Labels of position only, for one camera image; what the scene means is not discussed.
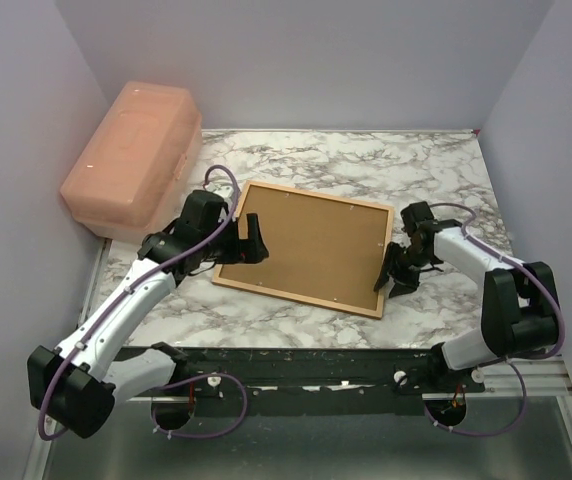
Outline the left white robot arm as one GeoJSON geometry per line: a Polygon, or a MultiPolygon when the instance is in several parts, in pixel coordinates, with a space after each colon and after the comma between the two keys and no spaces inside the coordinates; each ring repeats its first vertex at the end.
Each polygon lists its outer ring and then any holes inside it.
{"type": "Polygon", "coordinates": [[[175,395],[186,387],[186,362],[165,344],[126,362],[116,357],[148,313],[202,263],[258,264],[268,258],[257,214],[247,215],[247,235],[239,234],[239,198],[236,187],[191,192],[176,219],[144,238],[118,288],[91,317],[55,348],[39,346],[30,354],[29,396],[39,411],[42,439],[58,437],[46,432],[48,418],[88,438],[117,404],[138,393],[160,388],[175,395]]]}

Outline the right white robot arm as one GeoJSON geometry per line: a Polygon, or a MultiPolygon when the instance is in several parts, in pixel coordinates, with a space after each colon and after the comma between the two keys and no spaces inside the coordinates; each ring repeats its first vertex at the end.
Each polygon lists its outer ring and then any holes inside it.
{"type": "Polygon", "coordinates": [[[510,358],[541,360],[556,355],[565,340],[565,323],[554,274],[544,262],[524,262],[475,237],[456,219],[439,220],[427,202],[401,212],[409,245],[387,245],[374,285],[391,287],[392,298],[414,293],[422,274],[447,263],[481,290],[478,327],[437,344],[429,354],[426,379],[446,392],[462,380],[462,370],[510,358]]]}

